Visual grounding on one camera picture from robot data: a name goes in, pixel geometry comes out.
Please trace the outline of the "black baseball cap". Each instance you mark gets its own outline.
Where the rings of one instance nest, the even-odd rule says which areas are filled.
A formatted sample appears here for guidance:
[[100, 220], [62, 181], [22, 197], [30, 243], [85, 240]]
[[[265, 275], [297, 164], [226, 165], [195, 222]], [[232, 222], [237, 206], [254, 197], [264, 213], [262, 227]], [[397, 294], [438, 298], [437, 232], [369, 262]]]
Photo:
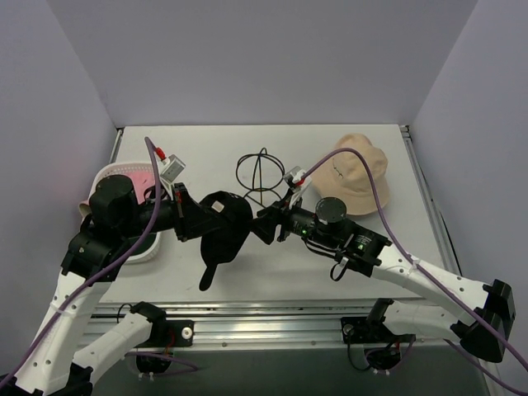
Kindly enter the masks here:
[[225, 214], [219, 214], [219, 217], [230, 222], [230, 225], [201, 238], [200, 254], [205, 272], [200, 279], [200, 291], [210, 288], [218, 265], [236, 258], [250, 233], [249, 223], [253, 219], [252, 208], [243, 197], [227, 191], [215, 193], [226, 194], [226, 211]]

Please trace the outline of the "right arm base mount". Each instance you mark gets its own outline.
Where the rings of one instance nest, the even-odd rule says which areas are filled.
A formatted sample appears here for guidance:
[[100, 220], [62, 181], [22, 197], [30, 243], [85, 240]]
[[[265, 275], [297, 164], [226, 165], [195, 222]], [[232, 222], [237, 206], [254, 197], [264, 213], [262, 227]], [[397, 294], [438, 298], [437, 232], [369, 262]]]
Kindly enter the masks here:
[[[365, 317], [342, 317], [342, 340], [346, 345], [346, 357], [352, 369], [358, 373], [374, 375], [392, 374], [405, 360], [416, 341], [412, 334], [396, 335], [385, 322], [388, 308], [395, 305], [393, 299], [377, 299]], [[382, 347], [367, 347], [363, 350], [364, 366], [359, 367], [351, 354], [353, 345], [383, 344]]]

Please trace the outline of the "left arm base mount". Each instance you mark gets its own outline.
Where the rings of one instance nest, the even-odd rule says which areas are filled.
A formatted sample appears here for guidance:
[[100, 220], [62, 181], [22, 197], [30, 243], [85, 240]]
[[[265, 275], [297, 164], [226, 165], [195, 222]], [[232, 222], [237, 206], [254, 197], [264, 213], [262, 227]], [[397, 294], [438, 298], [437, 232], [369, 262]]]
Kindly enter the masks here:
[[137, 347], [157, 347], [161, 351], [131, 352], [135, 358], [135, 367], [139, 376], [148, 375], [152, 380], [156, 377], [168, 377], [195, 373], [198, 366], [181, 358], [176, 358], [175, 347], [190, 347], [193, 344], [194, 322], [190, 319], [170, 321], [164, 309], [156, 305], [139, 302], [137, 304], [122, 304], [116, 315], [116, 323], [125, 320], [128, 314], [139, 314], [145, 317], [152, 327], [146, 340]]

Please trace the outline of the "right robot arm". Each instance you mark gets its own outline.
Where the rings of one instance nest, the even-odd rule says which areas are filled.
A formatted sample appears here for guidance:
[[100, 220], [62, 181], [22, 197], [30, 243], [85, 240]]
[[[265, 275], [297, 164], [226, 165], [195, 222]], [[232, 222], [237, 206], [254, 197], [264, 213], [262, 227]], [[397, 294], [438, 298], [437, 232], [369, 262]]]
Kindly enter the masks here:
[[289, 200], [260, 210], [251, 230], [266, 244], [299, 236], [343, 270], [386, 281], [422, 298], [420, 303], [378, 299], [366, 319], [375, 340], [390, 335], [446, 339], [481, 360], [499, 363], [515, 320], [511, 287], [470, 280], [416, 257], [405, 257], [385, 236], [346, 214], [338, 198], [323, 198], [313, 212]]

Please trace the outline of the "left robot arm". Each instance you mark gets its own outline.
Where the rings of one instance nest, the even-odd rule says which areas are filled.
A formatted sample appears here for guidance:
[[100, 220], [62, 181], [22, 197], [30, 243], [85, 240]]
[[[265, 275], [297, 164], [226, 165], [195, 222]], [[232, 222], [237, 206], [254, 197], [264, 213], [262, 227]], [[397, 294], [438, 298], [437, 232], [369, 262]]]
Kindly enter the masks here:
[[163, 196], [139, 202], [132, 181], [122, 175], [102, 179], [89, 200], [90, 213], [70, 241], [58, 284], [38, 334], [21, 363], [2, 377], [4, 395], [89, 395], [97, 381], [143, 343], [157, 346], [168, 335], [167, 316], [139, 302], [107, 333], [78, 347], [84, 328], [125, 261], [152, 233], [169, 229], [178, 240], [200, 240], [208, 290], [219, 265], [231, 262], [250, 232], [252, 208], [241, 197], [216, 191], [193, 200], [182, 184]]

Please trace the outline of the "beige bucket hat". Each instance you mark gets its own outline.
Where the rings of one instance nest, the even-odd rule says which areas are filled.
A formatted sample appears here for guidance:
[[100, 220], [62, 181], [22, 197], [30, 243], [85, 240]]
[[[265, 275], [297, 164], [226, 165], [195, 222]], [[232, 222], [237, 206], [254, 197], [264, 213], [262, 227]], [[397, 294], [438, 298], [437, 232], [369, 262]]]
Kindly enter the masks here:
[[336, 197], [346, 204], [349, 215], [369, 215], [377, 204], [389, 203], [389, 185], [385, 173], [389, 161], [383, 150], [375, 147], [363, 134], [341, 137], [335, 149], [355, 149], [361, 154], [343, 152], [328, 159], [310, 177], [312, 186], [322, 197]]

